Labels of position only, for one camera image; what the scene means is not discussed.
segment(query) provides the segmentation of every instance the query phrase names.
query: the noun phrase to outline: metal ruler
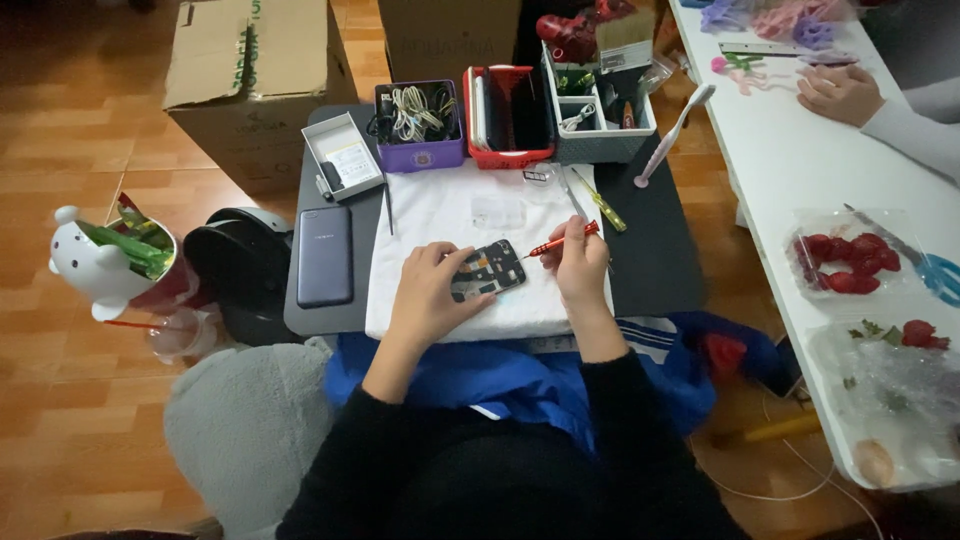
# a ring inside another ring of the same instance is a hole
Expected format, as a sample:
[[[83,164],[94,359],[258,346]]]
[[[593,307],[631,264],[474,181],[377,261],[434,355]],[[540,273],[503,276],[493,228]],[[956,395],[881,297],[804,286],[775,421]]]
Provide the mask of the metal ruler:
[[[798,57],[813,54],[813,51],[799,45],[786,43],[720,43],[721,53],[738,55],[758,55],[762,57]]]

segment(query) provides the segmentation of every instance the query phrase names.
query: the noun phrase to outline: white towel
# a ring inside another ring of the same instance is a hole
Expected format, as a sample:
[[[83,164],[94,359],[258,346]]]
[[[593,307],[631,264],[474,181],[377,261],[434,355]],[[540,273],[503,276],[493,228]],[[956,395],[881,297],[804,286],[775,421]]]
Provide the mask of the white towel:
[[[591,186],[592,165],[574,165]],[[589,220],[600,223],[600,209],[575,174],[566,168],[566,179]],[[390,326],[396,287],[403,261],[417,246],[446,240],[457,247],[481,248],[506,238],[521,256],[547,241],[553,230],[576,213],[560,183],[536,187],[523,181],[520,170],[479,170],[467,160],[455,169],[413,174],[387,174],[394,207],[394,232],[390,235],[386,201],[376,228],[367,300],[367,335],[379,339]],[[474,210],[502,207],[484,226],[474,220]],[[522,209],[525,223],[517,226]],[[526,283],[500,293],[494,306],[466,321],[442,341],[478,341],[541,337],[570,331],[560,301],[556,279],[538,258],[523,261]],[[610,277],[604,285],[607,305],[613,309]]]

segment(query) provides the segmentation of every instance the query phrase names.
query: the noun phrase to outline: right hand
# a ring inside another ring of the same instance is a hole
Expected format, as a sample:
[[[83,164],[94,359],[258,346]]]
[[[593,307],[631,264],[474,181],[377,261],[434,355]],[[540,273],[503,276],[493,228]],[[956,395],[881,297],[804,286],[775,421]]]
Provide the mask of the right hand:
[[[610,312],[604,296],[604,280],[610,250],[599,234],[584,235],[584,218],[574,215],[550,234],[550,240],[564,239],[562,249],[540,256],[543,268],[557,276],[557,286],[567,312],[601,309]]]
[[[818,65],[801,73],[805,79],[797,82],[797,101],[831,120],[862,128],[886,103],[874,78],[857,65]]]

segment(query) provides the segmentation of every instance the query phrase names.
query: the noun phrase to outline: toothbrush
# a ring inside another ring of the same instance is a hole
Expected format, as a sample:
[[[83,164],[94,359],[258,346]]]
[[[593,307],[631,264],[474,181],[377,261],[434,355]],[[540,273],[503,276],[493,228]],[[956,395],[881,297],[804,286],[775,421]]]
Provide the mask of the toothbrush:
[[[706,103],[716,89],[716,85],[697,86],[697,89],[693,91],[693,95],[690,96],[690,101],[686,103],[684,111],[680,113],[680,118],[677,119],[677,125],[670,130],[670,133],[666,134],[660,142],[660,145],[657,146],[657,150],[654,150],[654,155],[647,161],[647,166],[643,169],[643,174],[634,178],[634,185],[637,187],[646,187],[650,183],[650,175],[653,174],[654,169],[656,169],[657,166],[660,165],[660,162],[663,161],[663,158],[666,157],[666,153],[670,151],[673,143],[677,141],[677,135],[680,134],[680,128],[684,124],[684,120],[686,120],[686,114],[690,112],[690,109],[693,108],[694,105],[703,105]]]

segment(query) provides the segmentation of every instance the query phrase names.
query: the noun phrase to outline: white box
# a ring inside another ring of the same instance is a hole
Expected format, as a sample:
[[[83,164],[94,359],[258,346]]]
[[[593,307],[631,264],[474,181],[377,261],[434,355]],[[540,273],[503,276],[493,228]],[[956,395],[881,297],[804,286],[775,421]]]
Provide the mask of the white box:
[[[332,162],[343,184],[341,189],[334,190],[321,168],[321,174],[317,175],[317,188],[321,193],[330,193],[334,200],[342,201],[384,183],[383,171],[349,112],[307,126],[302,132],[317,166]]]

